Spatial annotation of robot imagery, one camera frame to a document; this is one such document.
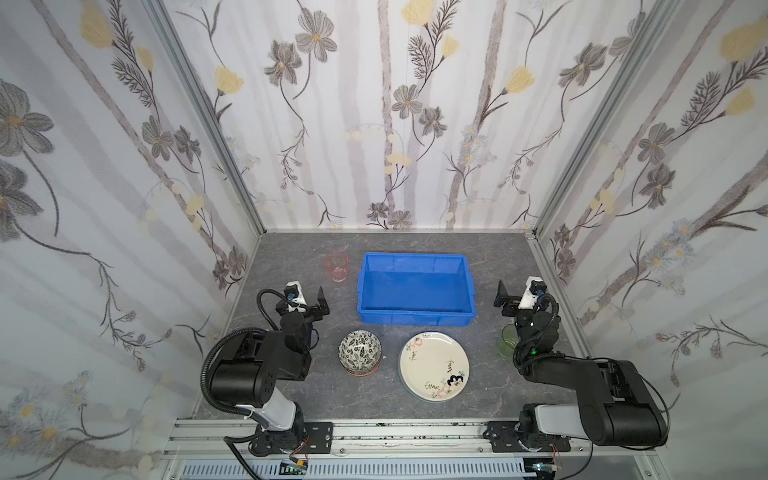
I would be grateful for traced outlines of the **cream floral plate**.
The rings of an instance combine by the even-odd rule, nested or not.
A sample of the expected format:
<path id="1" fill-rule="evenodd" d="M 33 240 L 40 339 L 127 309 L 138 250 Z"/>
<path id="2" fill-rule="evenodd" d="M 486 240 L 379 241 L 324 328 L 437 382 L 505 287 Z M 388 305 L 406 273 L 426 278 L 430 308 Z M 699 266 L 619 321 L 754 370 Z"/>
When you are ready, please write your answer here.
<path id="1" fill-rule="evenodd" d="M 405 388 L 429 402 L 446 402 L 467 386 L 469 358 L 461 344 L 441 332 L 422 332 L 401 350 L 398 372 Z"/>

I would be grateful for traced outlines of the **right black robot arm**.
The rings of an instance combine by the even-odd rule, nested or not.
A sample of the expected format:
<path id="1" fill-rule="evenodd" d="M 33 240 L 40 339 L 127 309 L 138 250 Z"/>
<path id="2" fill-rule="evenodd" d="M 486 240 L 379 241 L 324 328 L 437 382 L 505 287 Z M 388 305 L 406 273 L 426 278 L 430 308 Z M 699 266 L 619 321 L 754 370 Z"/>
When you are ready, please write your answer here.
<path id="1" fill-rule="evenodd" d="M 666 443 L 670 421 L 632 362 L 579 358 L 555 349 L 560 305 L 542 279 L 530 277 L 521 295 L 499 282 L 494 306 L 513 320 L 517 341 L 511 361 L 517 372 L 531 383 L 576 395 L 574 404 L 525 405 L 514 427 L 523 448 L 535 451 L 573 438 L 635 451 Z"/>

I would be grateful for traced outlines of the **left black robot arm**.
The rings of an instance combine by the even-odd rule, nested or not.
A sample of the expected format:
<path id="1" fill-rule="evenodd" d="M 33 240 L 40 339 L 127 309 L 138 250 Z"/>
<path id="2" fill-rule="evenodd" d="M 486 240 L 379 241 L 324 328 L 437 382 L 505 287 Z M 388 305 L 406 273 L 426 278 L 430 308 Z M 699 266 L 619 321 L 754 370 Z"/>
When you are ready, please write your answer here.
<path id="1" fill-rule="evenodd" d="M 200 372 L 200 390 L 214 409 L 253 419 L 267 431 L 299 431 L 300 406 L 288 400 L 277 382 L 303 381 L 312 362 L 314 324 L 330 314 L 324 291 L 306 303 L 301 284 L 283 291 L 262 289 L 256 306 L 269 327 L 233 330 L 209 351 Z"/>

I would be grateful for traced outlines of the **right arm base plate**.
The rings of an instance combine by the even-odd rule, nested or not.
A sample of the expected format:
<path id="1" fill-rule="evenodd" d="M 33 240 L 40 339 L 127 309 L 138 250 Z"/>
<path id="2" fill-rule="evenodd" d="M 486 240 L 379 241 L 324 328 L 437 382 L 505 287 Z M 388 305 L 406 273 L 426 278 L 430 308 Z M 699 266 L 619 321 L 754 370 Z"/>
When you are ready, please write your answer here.
<path id="1" fill-rule="evenodd" d="M 570 452 L 570 442 L 562 436 L 539 432 L 535 427 L 521 427 L 518 421 L 489 421 L 482 433 L 493 453 Z"/>

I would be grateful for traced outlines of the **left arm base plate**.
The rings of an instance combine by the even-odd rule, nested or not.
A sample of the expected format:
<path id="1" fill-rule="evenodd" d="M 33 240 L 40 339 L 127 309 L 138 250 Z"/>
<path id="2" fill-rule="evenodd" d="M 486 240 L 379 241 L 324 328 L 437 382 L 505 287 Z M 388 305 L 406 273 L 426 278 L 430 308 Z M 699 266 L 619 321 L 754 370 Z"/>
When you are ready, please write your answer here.
<path id="1" fill-rule="evenodd" d="M 261 433 L 248 445 L 248 451 L 256 457 L 271 454 L 329 454 L 333 440 L 332 422 L 308 422 L 286 431 Z"/>

